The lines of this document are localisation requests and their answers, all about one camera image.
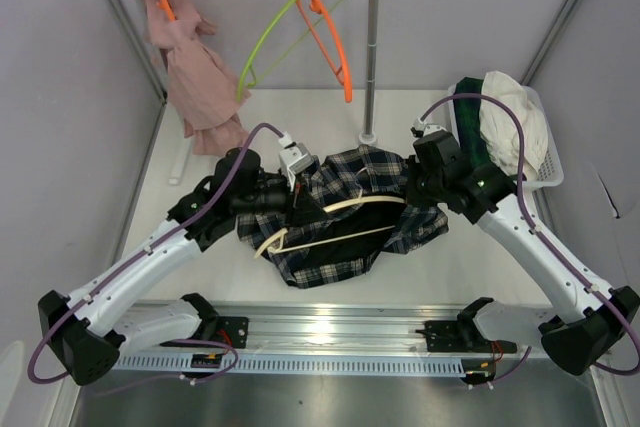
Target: gray wall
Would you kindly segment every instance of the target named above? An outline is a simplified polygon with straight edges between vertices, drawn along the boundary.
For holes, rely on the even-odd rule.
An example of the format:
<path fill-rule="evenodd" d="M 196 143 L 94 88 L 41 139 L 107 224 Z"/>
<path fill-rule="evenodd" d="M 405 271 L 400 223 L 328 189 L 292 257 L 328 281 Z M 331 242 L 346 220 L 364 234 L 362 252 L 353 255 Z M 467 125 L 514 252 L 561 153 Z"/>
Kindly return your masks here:
<path fill-rule="evenodd" d="M 104 0 L 0 11 L 0 352 L 30 355 L 38 299 L 110 264 L 159 103 Z M 55 392 L 23 373 L 4 425 L 41 425 Z"/>
<path fill-rule="evenodd" d="M 638 59 L 640 0 L 584 0 L 534 81 L 554 131 L 565 181 L 548 189 L 561 238 L 612 284 L 640 292 Z M 614 218 L 604 186 L 619 219 Z M 635 322 L 640 329 L 640 322 Z M 632 367 L 630 342 L 615 349 Z M 618 378 L 640 425 L 640 378 Z"/>
<path fill-rule="evenodd" d="M 220 27 L 211 45 L 236 70 L 241 70 L 261 33 L 286 0 L 194 1 Z M 443 88 L 465 75 L 483 75 L 494 69 L 519 78 L 561 3 L 562 0 L 380 0 L 378 86 Z M 127 5 L 137 14 L 133 0 L 127 0 Z M 366 6 L 367 0 L 346 0 L 334 15 L 353 78 L 360 87 L 365 75 Z M 269 65 L 303 31 L 304 23 L 292 9 L 265 44 L 258 70 Z M 272 72 L 263 86 L 335 88 L 336 82 L 309 38 Z"/>

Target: white laundry basket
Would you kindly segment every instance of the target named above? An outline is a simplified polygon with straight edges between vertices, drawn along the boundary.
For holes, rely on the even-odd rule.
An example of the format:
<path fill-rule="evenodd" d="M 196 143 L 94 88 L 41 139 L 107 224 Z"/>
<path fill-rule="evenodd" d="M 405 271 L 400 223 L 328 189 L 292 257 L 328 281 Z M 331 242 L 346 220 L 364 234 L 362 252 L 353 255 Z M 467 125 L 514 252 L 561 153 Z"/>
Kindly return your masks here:
<path fill-rule="evenodd" d="M 524 86 L 524 90 L 527 92 L 529 100 L 531 100 L 531 102 L 533 102 L 533 104 L 538 107 L 544 114 L 544 108 L 542 107 L 542 102 L 540 102 L 538 93 L 531 87 L 527 86 Z M 449 95 L 453 95 L 455 91 L 455 85 L 449 87 Z M 449 107 L 449 117 L 451 120 L 451 133 L 457 141 L 460 141 L 460 139 L 458 138 L 458 125 L 456 124 L 453 102 L 448 102 L 447 106 Z M 564 172 L 562 171 L 562 165 L 560 164 L 558 149 L 556 149 L 556 143 L 553 140 L 553 134 L 551 133 L 551 129 L 549 128 L 548 121 L 547 132 L 549 133 L 549 146 L 547 147 L 547 155 L 545 156 L 542 165 L 540 165 L 540 170 L 538 171 L 538 179 L 533 181 L 525 181 L 522 183 L 523 187 L 525 187 L 526 189 L 536 190 L 541 187 L 555 187 L 556 185 L 560 185 L 564 180 Z"/>

